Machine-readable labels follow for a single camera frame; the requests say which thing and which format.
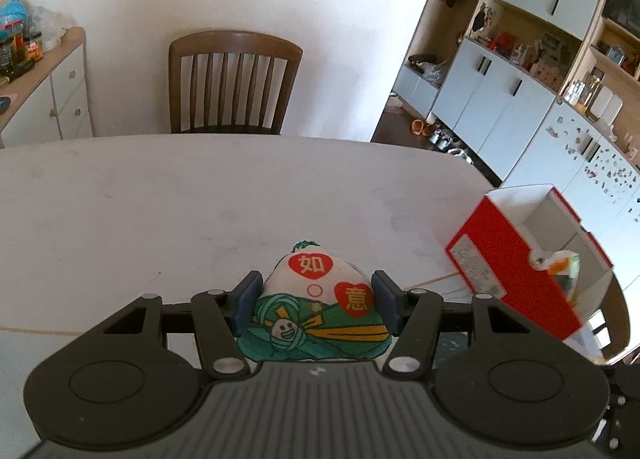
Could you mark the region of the white orange grey plastic bag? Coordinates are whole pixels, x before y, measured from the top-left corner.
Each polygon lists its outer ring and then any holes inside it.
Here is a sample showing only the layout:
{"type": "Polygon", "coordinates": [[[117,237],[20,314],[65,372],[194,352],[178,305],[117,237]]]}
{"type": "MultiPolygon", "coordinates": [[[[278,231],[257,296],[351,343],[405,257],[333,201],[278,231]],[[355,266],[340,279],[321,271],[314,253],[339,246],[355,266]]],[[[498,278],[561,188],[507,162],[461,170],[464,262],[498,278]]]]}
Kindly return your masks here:
{"type": "Polygon", "coordinates": [[[567,301],[575,297],[580,271],[580,257],[572,250],[560,250],[553,253],[544,252],[533,258],[533,267],[537,271],[545,271],[561,288],[567,301]]]}

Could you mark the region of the green embroidered sachet pouch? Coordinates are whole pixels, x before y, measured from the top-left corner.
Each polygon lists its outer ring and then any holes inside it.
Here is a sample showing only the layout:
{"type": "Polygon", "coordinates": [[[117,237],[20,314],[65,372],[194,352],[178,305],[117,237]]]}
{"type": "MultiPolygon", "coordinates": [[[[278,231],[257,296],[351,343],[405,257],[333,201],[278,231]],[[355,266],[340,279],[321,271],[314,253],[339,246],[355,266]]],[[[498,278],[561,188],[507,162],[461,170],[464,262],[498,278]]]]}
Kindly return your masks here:
{"type": "Polygon", "coordinates": [[[369,279],[309,240],[273,268],[238,339],[256,363],[375,359],[392,341],[369,279]]]}

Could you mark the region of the blue globe toy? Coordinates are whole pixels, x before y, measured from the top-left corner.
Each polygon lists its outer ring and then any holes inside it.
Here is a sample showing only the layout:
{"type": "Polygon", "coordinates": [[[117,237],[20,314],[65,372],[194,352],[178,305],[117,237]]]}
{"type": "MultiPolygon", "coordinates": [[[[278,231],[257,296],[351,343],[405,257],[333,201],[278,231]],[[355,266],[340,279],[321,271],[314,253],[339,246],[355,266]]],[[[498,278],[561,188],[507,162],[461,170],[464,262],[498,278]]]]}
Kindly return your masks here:
{"type": "Polygon", "coordinates": [[[0,39],[11,37],[13,24],[27,19],[27,10],[21,0],[11,0],[0,8],[0,39]]]}

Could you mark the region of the large wall cabinet unit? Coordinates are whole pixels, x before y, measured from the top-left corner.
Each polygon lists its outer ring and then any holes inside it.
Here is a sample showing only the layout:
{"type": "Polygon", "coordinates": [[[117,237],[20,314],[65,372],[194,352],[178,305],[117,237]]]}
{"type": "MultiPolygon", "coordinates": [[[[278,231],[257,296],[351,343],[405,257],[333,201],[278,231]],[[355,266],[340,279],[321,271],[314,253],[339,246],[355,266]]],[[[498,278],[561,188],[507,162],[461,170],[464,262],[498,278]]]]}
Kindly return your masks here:
{"type": "Polygon", "coordinates": [[[551,184],[599,237],[638,222],[639,173],[593,109],[605,0],[426,0],[394,92],[504,186],[551,184]]]}

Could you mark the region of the white wooden sideboard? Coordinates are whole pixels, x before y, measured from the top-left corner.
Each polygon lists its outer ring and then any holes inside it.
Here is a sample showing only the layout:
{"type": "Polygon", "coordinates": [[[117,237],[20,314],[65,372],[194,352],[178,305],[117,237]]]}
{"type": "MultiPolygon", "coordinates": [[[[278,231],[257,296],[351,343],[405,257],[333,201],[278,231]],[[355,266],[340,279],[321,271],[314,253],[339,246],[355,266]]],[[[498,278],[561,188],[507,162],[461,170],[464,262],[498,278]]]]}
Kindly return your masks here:
{"type": "Polygon", "coordinates": [[[85,30],[67,30],[57,48],[2,86],[1,95],[11,100],[1,114],[3,148],[91,138],[85,30]]]}

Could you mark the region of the brown wooden chair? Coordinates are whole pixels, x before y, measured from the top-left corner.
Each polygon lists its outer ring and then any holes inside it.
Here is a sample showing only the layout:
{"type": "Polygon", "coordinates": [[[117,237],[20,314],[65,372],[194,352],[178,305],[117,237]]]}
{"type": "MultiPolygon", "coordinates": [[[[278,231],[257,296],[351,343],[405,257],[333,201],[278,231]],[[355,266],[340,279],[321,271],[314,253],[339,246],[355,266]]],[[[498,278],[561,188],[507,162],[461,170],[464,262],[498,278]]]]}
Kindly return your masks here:
{"type": "Polygon", "coordinates": [[[208,30],[168,48],[170,132],[278,135],[303,59],[270,34],[208,30]]]}

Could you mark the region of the red white cardboard box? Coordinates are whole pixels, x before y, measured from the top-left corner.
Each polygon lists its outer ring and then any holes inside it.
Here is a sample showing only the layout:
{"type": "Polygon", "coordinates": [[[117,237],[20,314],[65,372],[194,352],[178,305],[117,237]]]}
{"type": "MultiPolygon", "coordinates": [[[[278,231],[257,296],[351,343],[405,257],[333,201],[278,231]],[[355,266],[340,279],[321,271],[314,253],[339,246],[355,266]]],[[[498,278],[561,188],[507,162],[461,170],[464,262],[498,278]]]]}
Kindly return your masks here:
{"type": "Polygon", "coordinates": [[[446,252],[473,292],[490,294],[559,340],[570,338],[599,309],[613,264],[550,184],[491,190],[446,252]],[[580,257],[573,301],[545,271],[533,267],[544,252],[572,250],[580,257]]]}

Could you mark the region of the orange slippers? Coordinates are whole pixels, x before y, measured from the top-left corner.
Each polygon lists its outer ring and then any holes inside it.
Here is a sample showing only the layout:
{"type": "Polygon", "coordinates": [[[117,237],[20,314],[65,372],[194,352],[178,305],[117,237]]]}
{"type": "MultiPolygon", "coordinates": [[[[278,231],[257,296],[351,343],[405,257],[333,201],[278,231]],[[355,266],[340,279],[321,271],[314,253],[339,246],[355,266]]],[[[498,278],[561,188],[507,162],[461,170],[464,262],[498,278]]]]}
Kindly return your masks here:
{"type": "Polygon", "coordinates": [[[410,131],[413,135],[428,138],[433,132],[433,126],[421,119],[414,119],[411,123],[410,131]]]}

